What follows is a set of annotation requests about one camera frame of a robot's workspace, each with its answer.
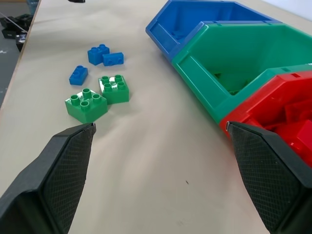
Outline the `blue square building brick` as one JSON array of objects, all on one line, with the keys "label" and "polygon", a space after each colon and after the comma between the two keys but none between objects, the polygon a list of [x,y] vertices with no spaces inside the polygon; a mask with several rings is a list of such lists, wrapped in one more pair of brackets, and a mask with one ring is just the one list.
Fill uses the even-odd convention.
[{"label": "blue square building brick", "polygon": [[103,55],[109,54],[110,49],[105,44],[100,44],[98,47],[92,47],[88,52],[88,61],[93,65],[103,63]]}]

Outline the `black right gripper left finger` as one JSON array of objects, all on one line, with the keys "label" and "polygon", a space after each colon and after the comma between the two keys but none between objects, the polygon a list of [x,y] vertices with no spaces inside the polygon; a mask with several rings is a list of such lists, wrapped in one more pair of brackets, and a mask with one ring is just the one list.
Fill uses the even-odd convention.
[{"label": "black right gripper left finger", "polygon": [[96,125],[54,135],[0,197],[0,234],[68,234],[86,181]]}]

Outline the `green square building brick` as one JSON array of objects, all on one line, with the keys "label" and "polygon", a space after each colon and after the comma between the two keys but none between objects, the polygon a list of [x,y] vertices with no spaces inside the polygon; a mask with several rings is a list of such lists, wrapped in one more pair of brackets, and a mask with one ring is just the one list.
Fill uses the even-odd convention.
[{"label": "green square building brick", "polygon": [[123,75],[102,76],[98,78],[100,94],[108,105],[128,102],[130,92]]},{"label": "green square building brick", "polygon": [[65,106],[68,114],[83,124],[94,122],[108,112],[107,99],[88,88],[71,95]]}]

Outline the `green plastic bin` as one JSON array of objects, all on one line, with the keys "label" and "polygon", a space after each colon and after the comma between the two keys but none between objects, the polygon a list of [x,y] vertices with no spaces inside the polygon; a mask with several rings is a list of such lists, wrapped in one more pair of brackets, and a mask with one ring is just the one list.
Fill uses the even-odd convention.
[{"label": "green plastic bin", "polygon": [[[283,23],[207,24],[172,65],[218,123],[274,76],[312,68],[312,36]],[[232,96],[215,73],[253,80]]]}]

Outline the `black boxes on floor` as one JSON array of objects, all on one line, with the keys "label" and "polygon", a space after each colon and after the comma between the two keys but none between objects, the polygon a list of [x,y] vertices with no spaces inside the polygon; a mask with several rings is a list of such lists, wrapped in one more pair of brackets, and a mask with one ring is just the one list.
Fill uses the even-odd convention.
[{"label": "black boxes on floor", "polygon": [[0,25],[3,27],[1,30],[3,37],[5,39],[13,39],[19,52],[23,48],[32,20],[33,15],[30,14],[0,18]]}]

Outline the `blue plastic bin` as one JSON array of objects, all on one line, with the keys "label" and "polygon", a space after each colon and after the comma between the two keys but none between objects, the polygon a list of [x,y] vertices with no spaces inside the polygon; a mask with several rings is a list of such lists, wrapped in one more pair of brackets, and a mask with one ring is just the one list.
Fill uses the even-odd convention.
[{"label": "blue plastic bin", "polygon": [[147,25],[146,33],[172,61],[205,24],[259,23],[279,21],[235,1],[168,0]]}]

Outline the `blue narrow building brick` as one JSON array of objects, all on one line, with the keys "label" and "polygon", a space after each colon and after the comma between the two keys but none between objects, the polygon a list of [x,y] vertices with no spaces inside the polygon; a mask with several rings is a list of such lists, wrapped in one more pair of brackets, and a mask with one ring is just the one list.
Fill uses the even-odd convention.
[{"label": "blue narrow building brick", "polygon": [[113,66],[124,63],[124,54],[122,52],[104,54],[102,57],[104,66]]},{"label": "blue narrow building brick", "polygon": [[71,85],[82,85],[88,76],[88,69],[79,65],[75,68],[73,73],[69,77]]}]

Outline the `red building bricks pile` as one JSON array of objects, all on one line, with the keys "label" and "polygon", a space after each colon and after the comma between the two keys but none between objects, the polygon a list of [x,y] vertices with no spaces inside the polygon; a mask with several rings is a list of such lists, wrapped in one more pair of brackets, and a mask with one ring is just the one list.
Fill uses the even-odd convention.
[{"label": "red building bricks pile", "polygon": [[312,168],[312,98],[264,101],[248,114],[248,124],[278,134]]}]

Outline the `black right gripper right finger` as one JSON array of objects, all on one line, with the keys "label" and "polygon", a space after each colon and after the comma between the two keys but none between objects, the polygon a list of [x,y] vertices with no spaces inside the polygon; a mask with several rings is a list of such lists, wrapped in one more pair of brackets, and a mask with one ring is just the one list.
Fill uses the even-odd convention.
[{"label": "black right gripper right finger", "polygon": [[312,234],[312,168],[276,133],[229,121],[244,186],[270,234]]}]

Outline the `green building bricks in bin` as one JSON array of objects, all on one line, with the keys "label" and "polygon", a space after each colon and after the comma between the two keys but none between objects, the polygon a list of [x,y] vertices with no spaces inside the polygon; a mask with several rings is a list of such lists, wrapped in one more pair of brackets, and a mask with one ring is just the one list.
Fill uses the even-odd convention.
[{"label": "green building bricks in bin", "polygon": [[232,96],[239,93],[253,80],[251,73],[215,73],[214,76]]}]

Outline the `red plastic bin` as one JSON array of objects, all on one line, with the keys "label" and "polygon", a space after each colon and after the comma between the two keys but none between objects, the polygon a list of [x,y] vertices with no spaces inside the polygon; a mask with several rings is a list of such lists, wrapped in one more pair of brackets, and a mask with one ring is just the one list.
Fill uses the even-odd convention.
[{"label": "red plastic bin", "polygon": [[312,68],[278,74],[227,114],[236,121],[278,134],[312,167]]}]

